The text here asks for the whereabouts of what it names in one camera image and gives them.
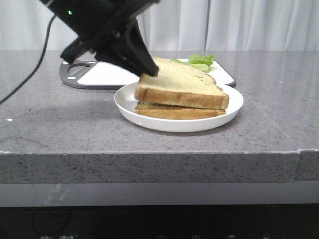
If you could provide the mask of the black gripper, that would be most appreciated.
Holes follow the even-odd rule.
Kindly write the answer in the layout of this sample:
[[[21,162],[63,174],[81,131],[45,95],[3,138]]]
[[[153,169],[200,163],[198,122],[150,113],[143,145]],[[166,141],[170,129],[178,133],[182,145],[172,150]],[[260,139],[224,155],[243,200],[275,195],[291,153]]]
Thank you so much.
[[[149,54],[136,16],[158,0],[42,0],[78,37],[60,57],[72,64],[94,47],[95,59],[140,76],[157,76],[159,67]]]

